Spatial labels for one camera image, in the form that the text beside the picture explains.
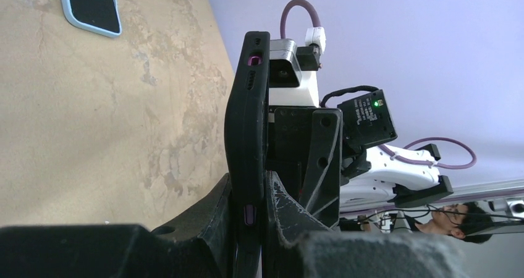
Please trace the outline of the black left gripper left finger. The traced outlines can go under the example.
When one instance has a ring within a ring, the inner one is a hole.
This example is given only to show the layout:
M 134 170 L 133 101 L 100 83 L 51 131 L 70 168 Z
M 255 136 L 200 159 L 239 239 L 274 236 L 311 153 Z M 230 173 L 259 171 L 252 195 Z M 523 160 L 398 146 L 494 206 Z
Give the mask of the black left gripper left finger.
M 200 201 L 148 230 L 140 224 L 1 229 L 2 277 L 227 277 L 227 175 Z

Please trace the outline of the black phone with pink edge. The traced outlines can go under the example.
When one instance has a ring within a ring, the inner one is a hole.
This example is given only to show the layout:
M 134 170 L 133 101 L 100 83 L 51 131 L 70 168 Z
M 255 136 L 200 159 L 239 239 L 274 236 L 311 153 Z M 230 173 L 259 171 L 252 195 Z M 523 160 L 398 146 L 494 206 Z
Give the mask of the black phone with pink edge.
M 267 89 L 267 73 L 263 65 L 261 54 L 252 55 L 247 64 L 251 67 L 248 84 L 249 96 L 246 97 L 246 113 L 244 119 L 245 139 L 247 143 L 246 159 L 247 171 L 250 175 L 250 197 L 245 202 L 244 219 L 246 225 L 254 225 L 258 205 L 263 199 L 263 167 L 264 167 L 264 112 Z

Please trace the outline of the black phone case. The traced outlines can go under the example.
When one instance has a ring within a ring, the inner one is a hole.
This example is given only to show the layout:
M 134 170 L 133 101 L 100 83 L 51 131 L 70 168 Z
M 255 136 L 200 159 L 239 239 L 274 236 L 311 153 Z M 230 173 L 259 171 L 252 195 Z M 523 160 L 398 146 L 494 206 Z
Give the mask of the black phone case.
M 256 277 L 260 259 L 269 50 L 269 32 L 245 34 L 224 118 L 224 146 L 234 210 L 233 277 Z

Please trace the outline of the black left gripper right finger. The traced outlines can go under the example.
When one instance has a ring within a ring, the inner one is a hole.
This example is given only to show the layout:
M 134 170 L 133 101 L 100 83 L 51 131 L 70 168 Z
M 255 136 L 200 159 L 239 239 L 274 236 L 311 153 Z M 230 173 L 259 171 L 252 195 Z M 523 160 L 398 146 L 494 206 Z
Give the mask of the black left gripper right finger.
M 467 277 L 456 247 L 437 235 L 338 232 L 266 178 L 263 277 Z

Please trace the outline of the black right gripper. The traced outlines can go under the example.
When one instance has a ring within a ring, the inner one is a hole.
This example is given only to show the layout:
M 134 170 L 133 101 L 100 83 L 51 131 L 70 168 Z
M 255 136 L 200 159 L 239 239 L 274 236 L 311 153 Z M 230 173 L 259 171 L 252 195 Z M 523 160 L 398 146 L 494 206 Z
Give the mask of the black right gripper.
M 362 219 L 340 216 L 341 186 L 369 170 L 366 150 L 344 143 L 343 113 L 316 107 L 271 107 L 266 168 L 287 193 L 325 226 L 365 229 Z

